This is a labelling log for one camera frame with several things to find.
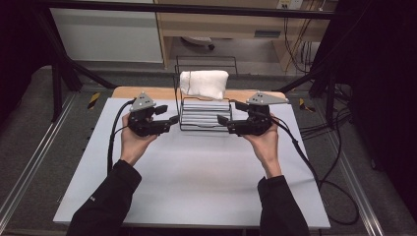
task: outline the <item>cloth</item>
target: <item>cloth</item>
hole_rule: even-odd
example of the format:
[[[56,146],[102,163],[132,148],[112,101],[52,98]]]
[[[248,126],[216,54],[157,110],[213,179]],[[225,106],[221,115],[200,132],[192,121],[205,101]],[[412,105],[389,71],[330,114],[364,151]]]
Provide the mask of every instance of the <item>cloth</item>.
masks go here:
[[[117,235],[141,180],[135,168],[124,160],[117,161],[101,185],[75,212],[67,235]]]
[[[184,71],[180,75],[180,88],[187,95],[222,100],[228,78],[225,71]]]
[[[258,183],[262,204],[261,235],[310,235],[307,222],[283,175]]]
[[[135,168],[119,160],[74,214],[67,235],[118,235],[141,180]],[[263,178],[258,184],[258,192],[263,207],[261,235],[309,235],[306,220],[284,176]]]

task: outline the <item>wire rack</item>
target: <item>wire rack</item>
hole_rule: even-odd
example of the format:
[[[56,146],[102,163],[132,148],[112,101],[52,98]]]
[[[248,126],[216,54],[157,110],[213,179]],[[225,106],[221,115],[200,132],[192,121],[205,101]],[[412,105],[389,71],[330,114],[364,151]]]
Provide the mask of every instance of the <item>wire rack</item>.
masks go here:
[[[190,96],[179,89],[181,73],[196,70],[223,70],[229,75],[234,74],[238,77],[236,58],[231,56],[177,56],[173,77],[181,131],[227,132],[226,127],[218,124],[217,115],[232,120],[232,106],[229,98],[225,97],[219,101],[206,97]]]

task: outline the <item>black stand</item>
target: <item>black stand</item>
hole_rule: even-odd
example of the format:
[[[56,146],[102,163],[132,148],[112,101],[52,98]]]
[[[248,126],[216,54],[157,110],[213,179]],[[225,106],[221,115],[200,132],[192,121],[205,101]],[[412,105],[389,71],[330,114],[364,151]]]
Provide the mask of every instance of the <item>black stand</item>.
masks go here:
[[[360,1],[340,0],[337,4],[337,9],[335,10],[336,13],[352,11],[353,8],[357,8],[358,6],[361,11],[356,10],[356,12],[352,12],[349,18],[331,21],[328,25],[325,37],[322,40],[321,47],[319,48],[311,72],[287,86],[273,90],[287,93],[306,82],[314,81],[309,94],[311,97],[319,97],[323,92],[327,92],[326,120],[331,128],[333,128],[334,86],[336,84],[336,74],[343,63],[343,59],[346,57],[349,50],[353,48],[353,41],[355,41],[355,37],[357,36],[354,28],[363,16],[363,13],[367,10],[367,7],[369,7],[370,2],[368,2],[366,7],[364,7],[363,4],[364,3],[361,3]]]
[[[47,43],[43,45],[44,51],[49,54],[49,57],[53,61],[53,63],[51,63],[54,94],[54,113],[52,122],[56,121],[62,112],[61,79],[71,91],[79,91],[83,87],[77,72],[89,77],[107,89],[117,88],[117,86],[73,61],[67,55],[56,27],[52,26],[50,23],[53,22],[53,19],[49,9],[39,7],[31,2],[22,3],[21,10],[23,15],[26,16],[28,23],[30,23],[33,31],[40,33],[41,37],[46,40]]]

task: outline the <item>black sleeve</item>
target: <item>black sleeve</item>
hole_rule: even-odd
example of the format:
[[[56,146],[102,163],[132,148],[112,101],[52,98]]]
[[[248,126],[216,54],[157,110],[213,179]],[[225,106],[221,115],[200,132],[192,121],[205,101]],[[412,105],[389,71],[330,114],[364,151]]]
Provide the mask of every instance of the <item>black sleeve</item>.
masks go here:
[[[135,168],[119,160],[75,212],[67,235],[117,235],[141,180]]]
[[[258,184],[258,192],[262,203],[262,236],[310,235],[284,176],[264,177]]]

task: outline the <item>electrical outlet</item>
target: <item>electrical outlet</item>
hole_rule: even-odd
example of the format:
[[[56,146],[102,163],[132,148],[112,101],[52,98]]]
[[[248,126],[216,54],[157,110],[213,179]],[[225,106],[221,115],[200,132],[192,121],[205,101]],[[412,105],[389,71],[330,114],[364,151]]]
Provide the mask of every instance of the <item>electrical outlet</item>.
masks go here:
[[[291,3],[288,5],[291,10],[300,10],[303,0],[291,0]]]
[[[289,5],[291,4],[291,0],[279,0],[277,9],[289,9]]]

